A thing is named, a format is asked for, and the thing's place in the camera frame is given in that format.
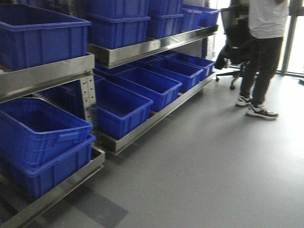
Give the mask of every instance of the white t-shirt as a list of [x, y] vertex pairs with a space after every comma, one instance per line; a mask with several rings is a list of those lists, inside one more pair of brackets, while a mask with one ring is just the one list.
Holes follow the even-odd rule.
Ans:
[[283, 37], [288, 16], [288, 1], [250, 0], [249, 28], [255, 38]]

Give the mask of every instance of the blue plastic crate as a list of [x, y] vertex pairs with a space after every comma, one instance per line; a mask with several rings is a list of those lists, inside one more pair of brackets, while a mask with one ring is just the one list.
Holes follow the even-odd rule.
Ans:
[[87, 12], [107, 18], [131, 18], [148, 15], [149, 0], [87, 0]]
[[149, 117], [152, 100], [106, 80], [95, 83], [101, 131], [120, 139]]
[[153, 100], [151, 110], [156, 112], [174, 101], [181, 87], [181, 82], [139, 67], [123, 71], [116, 76], [115, 83]]
[[149, 16], [180, 14], [183, 0], [150, 0]]
[[199, 20], [202, 11], [182, 8], [182, 13], [184, 14], [184, 17], [180, 20], [180, 31], [188, 32], [196, 30], [199, 26]]
[[12, 70], [86, 55], [90, 21], [27, 5], [0, 5], [0, 64]]
[[172, 55], [167, 56], [167, 57], [170, 58], [170, 59], [175, 59], [175, 60], [185, 62], [185, 63], [191, 64], [193, 66], [200, 67], [200, 68], [204, 69], [204, 72], [201, 75], [200, 80], [204, 80], [206, 77], [211, 75], [213, 66], [215, 65], [214, 61], [204, 59], [204, 58], [199, 58], [199, 57], [196, 57], [196, 56], [186, 55], [186, 54], [183, 54], [183, 53], [176, 53], [176, 54], [172, 54]]
[[170, 55], [175, 54], [175, 53], [178, 53], [178, 52], [172, 51], [172, 50], [167, 50], [167, 51], [157, 53], [156, 56], [166, 57], [166, 56], [170, 56]]
[[204, 69], [194, 65], [189, 65], [174, 59], [162, 58], [152, 61], [150, 63], [153, 66], [164, 68], [169, 71], [179, 73], [181, 75], [194, 77], [194, 85], [200, 82], [201, 76], [204, 73]]
[[215, 26], [217, 24], [219, 12], [220, 12], [219, 9], [212, 9], [212, 8], [191, 6], [191, 5], [183, 5], [183, 7], [192, 10], [194, 9], [194, 10], [202, 11], [199, 19], [200, 27], [210, 27], [210, 26]]
[[90, 162], [94, 140], [95, 136], [89, 134], [85, 141], [32, 170], [23, 169], [11, 161], [9, 176], [31, 198], [37, 199]]
[[0, 156], [37, 168], [86, 140], [91, 129], [91, 123], [42, 99], [18, 98], [0, 104]]
[[49, 2], [47, 0], [18, 0], [18, 3], [29, 6], [35, 6], [43, 9], [49, 8]]
[[101, 70], [101, 71], [106, 72], [107, 74], [110, 74], [110, 75], [115, 75], [117, 73], [120, 73], [120, 72], [125, 71], [125, 70], [129, 70], [129, 69], [132, 69], [132, 68], [134, 68], [134, 67], [129, 65], [129, 64], [123, 64], [123, 65], [120, 65], [118, 67], [116, 66], [116, 67], [111, 68], [111, 69], [108, 69], [108, 68], [103, 67], [101, 65], [95, 64], [95, 69]]
[[69, 113], [83, 118], [83, 100], [81, 88], [78, 81], [59, 85], [50, 89], [38, 92], [45, 98], [57, 103]]
[[88, 13], [92, 22], [91, 42], [109, 49], [121, 48], [146, 40], [150, 17], [111, 19]]
[[194, 87], [196, 84], [195, 75], [186, 76], [183, 74], [179, 74], [179, 73], [176, 73], [176, 72], [173, 72], [173, 71], [161, 68], [161, 67], [152, 66], [152, 65], [147, 66], [147, 69], [150, 71], [153, 71], [157, 74], [160, 74], [165, 77], [168, 77], [168, 78], [181, 82], [182, 86], [180, 87], [180, 92], [182, 92], [182, 93], [187, 92], [189, 89]]
[[136, 61], [133, 61], [131, 63], [128, 63], [129, 65], [131, 66], [134, 66], [134, 67], [145, 67], [147, 64], [149, 64], [151, 61], [154, 61], [156, 59], [159, 59], [160, 56], [148, 56], [148, 57], [145, 57], [145, 58], [141, 58], [139, 60], [136, 60]]
[[183, 14], [155, 16], [148, 22], [147, 36], [155, 39], [173, 36], [180, 32], [179, 20]]

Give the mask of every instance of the black pants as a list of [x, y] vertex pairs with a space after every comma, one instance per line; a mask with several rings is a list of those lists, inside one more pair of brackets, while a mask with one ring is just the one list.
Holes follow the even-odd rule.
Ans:
[[254, 83], [252, 92], [252, 104], [260, 105], [265, 101], [265, 95], [270, 80], [276, 73], [280, 60], [283, 37], [257, 39], [253, 38], [250, 63], [247, 65], [242, 79], [240, 95], [248, 97]]

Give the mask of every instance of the black and white sneaker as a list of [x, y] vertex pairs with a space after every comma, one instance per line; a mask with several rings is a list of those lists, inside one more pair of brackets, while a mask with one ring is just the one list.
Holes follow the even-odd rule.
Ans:
[[246, 115], [259, 117], [265, 120], [275, 120], [279, 116], [278, 113], [267, 110], [262, 104], [259, 104], [257, 107], [250, 104], [248, 110], [246, 111]]
[[251, 97], [246, 98], [244, 96], [239, 95], [237, 102], [236, 102], [236, 106], [245, 107], [245, 106], [249, 105], [250, 102], [251, 102]]

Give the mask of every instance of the metal shelf rack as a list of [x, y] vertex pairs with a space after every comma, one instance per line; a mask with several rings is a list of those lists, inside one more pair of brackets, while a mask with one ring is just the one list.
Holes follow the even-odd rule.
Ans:
[[[79, 80], [83, 99], [84, 118], [92, 122], [94, 126], [97, 126], [94, 77], [92, 74], [94, 60], [107, 68], [116, 67], [206, 38], [213, 35], [217, 29], [218, 26], [200, 28], [195, 31], [112, 50], [88, 44], [88, 51], [94, 55], [88, 54], [85, 57], [73, 58], [1, 75], [0, 103]], [[0, 175], [0, 195], [18, 211], [15, 216], [6, 221], [1, 227], [21, 228], [31, 223], [35, 218], [54, 206], [73, 189], [77, 188], [102, 168], [102, 164], [105, 161], [104, 149], [113, 154], [119, 154], [159, 121], [198, 93], [213, 76], [209, 76], [188, 92], [180, 94], [177, 100], [160, 112], [152, 113], [146, 122], [120, 140], [115, 140], [94, 128], [93, 133], [96, 135], [97, 140], [92, 146], [93, 155], [91, 162], [36, 201], [25, 200], [24, 196], [18, 197], [16, 194], [12, 195], [11, 193], [15, 192], [16, 187]]]
[[[93, 68], [94, 55], [88, 54], [83, 57], [5, 73], [0, 75], [0, 103], [79, 80], [84, 118], [94, 123], [96, 101]], [[28, 199], [14, 184], [0, 175], [0, 196], [18, 212], [1, 227], [25, 227], [98, 172], [103, 167], [104, 161], [105, 152], [92, 146], [92, 160], [87, 165], [36, 201]]]
[[[95, 55], [95, 62], [101, 64], [106, 68], [117, 67], [122, 64], [126, 64], [143, 57], [151, 56], [165, 50], [177, 48], [197, 40], [201, 40], [208, 36], [214, 35], [218, 30], [218, 25], [199, 28], [194, 31], [180, 33], [170, 37], [161, 39], [150, 40], [144, 43], [135, 44], [131, 46], [121, 47], [117, 49], [107, 49], [94, 44], [88, 44], [88, 51]], [[167, 107], [157, 113], [152, 113], [151, 117], [128, 133], [120, 140], [116, 140], [111, 136], [101, 132], [98, 128], [93, 129], [93, 133], [96, 136], [95, 146], [102, 148], [103, 150], [110, 152], [114, 155], [118, 155], [127, 146], [132, 144], [136, 139], [146, 133], [149, 129], [155, 126], [159, 121], [173, 112], [176, 108], [198, 93], [210, 80], [214, 77], [214, 74], [197, 84], [184, 94], [181, 94], [177, 100], [169, 104]]]

